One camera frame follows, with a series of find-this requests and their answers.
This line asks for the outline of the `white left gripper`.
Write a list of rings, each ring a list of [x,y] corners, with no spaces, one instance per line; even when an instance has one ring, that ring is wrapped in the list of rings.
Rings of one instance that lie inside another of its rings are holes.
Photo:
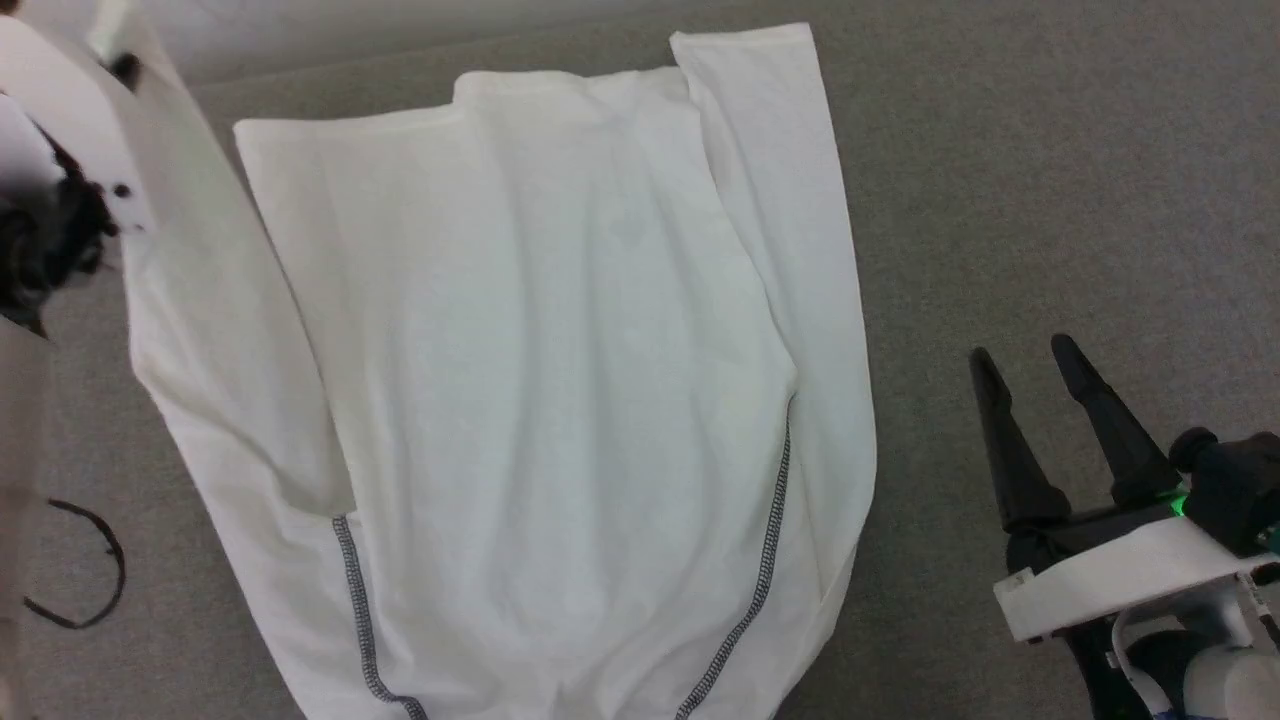
[[[154,169],[134,92],[138,58],[125,37],[133,1],[101,1],[83,41],[41,29],[15,15],[1,19],[3,197],[50,205],[69,179],[61,150],[102,195],[125,234],[154,228]]]

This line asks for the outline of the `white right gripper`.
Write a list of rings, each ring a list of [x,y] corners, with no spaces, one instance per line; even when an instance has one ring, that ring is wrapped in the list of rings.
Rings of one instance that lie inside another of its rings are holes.
[[[974,348],[969,368],[1007,534],[1010,574],[993,592],[1016,642],[1059,635],[1272,564],[1271,550],[1235,553],[1187,518],[1188,497],[1176,495],[1180,474],[1076,341],[1053,334],[1051,350],[1112,473],[1110,495],[1125,509],[1073,512],[1027,443],[995,360],[987,348]]]

